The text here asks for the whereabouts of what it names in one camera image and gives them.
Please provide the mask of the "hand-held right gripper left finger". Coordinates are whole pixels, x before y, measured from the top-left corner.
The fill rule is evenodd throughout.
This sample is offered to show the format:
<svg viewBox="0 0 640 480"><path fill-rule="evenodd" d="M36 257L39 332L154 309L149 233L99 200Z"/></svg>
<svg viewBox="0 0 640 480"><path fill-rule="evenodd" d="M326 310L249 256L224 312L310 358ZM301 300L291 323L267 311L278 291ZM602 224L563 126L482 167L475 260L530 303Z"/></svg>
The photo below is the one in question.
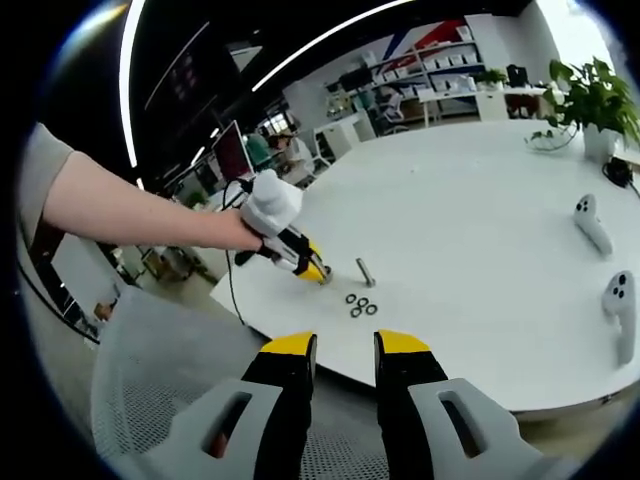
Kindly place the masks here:
<svg viewBox="0 0 640 480"><path fill-rule="evenodd" d="M317 336L266 343L239 379L225 380L172 421L146 455L162 479L295 479L311 423Z"/></svg>

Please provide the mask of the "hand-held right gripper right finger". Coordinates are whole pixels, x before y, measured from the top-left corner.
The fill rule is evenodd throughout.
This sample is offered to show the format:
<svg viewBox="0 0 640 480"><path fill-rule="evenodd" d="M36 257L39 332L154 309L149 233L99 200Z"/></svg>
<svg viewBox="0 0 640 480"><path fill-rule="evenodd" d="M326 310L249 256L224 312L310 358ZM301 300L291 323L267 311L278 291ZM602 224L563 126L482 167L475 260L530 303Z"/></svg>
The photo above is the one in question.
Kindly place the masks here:
<svg viewBox="0 0 640 480"><path fill-rule="evenodd" d="M374 334L377 418L392 479L569 479L578 464L527 443L516 418L469 381L449 378L430 347Z"/></svg>

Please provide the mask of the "person's left hand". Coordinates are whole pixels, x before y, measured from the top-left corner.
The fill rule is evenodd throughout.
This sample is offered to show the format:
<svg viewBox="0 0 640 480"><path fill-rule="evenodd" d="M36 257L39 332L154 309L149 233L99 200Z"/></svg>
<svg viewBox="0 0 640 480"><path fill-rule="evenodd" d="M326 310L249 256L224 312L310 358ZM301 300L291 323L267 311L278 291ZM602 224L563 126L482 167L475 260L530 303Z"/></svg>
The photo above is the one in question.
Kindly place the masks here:
<svg viewBox="0 0 640 480"><path fill-rule="evenodd" d="M242 219L239 209L219 212L219 243L222 248L239 251L258 251L262 239L253 233Z"/></svg>

